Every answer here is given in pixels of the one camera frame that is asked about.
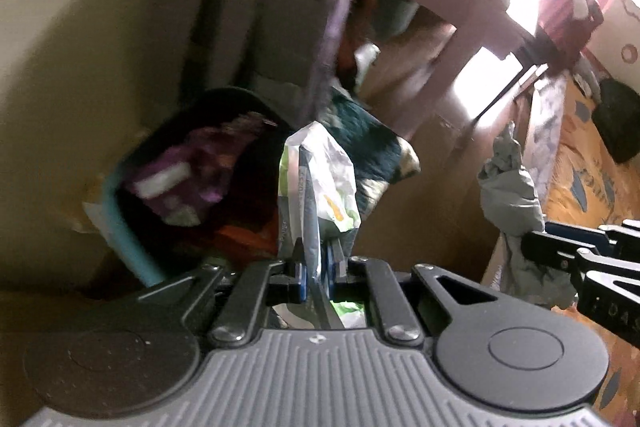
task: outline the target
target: black bag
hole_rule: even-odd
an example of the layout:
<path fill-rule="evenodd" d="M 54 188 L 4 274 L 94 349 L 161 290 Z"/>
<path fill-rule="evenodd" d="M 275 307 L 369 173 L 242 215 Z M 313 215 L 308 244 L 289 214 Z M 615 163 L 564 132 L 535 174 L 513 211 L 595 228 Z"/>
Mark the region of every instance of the black bag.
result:
<path fill-rule="evenodd" d="M 613 78 L 601 81 L 600 91 L 591 118 L 613 161 L 627 162 L 640 152 L 640 94 Z"/>

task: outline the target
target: circular black disc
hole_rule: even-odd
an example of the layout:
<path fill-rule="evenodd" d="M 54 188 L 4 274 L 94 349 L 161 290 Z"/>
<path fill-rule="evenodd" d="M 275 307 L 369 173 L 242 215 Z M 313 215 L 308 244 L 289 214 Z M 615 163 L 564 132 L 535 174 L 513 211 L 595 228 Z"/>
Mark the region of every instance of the circular black disc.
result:
<path fill-rule="evenodd" d="M 69 414 L 108 418 L 149 407 L 182 387 L 200 358 L 196 338 L 167 315 L 147 305 L 116 324 L 43 333 L 27 350 L 27 375 L 47 405 Z"/>
<path fill-rule="evenodd" d="M 519 412 L 592 400 L 609 365 L 606 346 L 594 331 L 512 299 L 461 307 L 434 356 L 468 396 Z"/>

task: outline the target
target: purple cloth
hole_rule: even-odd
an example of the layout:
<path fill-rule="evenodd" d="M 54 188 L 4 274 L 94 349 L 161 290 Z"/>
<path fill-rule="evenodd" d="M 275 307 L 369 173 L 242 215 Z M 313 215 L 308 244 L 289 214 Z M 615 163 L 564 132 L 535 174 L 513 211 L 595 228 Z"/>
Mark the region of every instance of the purple cloth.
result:
<path fill-rule="evenodd" d="M 260 136 L 265 123 L 273 124 L 250 112 L 222 127 L 195 129 L 183 143 L 139 168 L 126 189 L 168 225 L 200 225 L 225 197 L 238 156 Z"/>

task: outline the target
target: gray rag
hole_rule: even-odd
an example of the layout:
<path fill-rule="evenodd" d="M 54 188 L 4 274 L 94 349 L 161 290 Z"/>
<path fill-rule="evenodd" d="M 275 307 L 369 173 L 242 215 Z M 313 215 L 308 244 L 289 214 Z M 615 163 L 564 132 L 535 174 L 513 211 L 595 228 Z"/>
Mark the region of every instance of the gray rag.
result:
<path fill-rule="evenodd" d="M 569 275 L 528 261 L 520 249 L 525 233 L 545 230 L 545 217 L 533 180 L 522 166 L 522 150 L 513 137 L 514 129 L 510 121 L 495 137 L 494 156 L 478 174 L 484 217 L 500 229 L 506 244 L 500 291 L 532 304 L 564 309 L 575 296 Z"/>

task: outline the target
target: bag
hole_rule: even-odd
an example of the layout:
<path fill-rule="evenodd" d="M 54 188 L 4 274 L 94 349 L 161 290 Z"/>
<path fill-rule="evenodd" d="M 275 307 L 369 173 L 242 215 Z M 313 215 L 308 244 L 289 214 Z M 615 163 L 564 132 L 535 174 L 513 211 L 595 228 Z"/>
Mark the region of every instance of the bag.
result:
<path fill-rule="evenodd" d="M 278 257 L 304 260 L 308 298 L 287 309 L 318 329 L 340 323 L 329 287 L 332 276 L 346 275 L 360 226 L 355 192 L 353 163 L 322 124 L 287 138 L 278 181 Z"/>
<path fill-rule="evenodd" d="M 604 78 L 600 82 L 602 103 L 591 120 L 616 163 L 625 163 L 640 152 L 640 95 L 629 86 Z"/>
<path fill-rule="evenodd" d="M 155 128 L 205 90 L 243 87 L 294 129 L 330 95 L 351 0 L 158 0 L 145 124 Z"/>

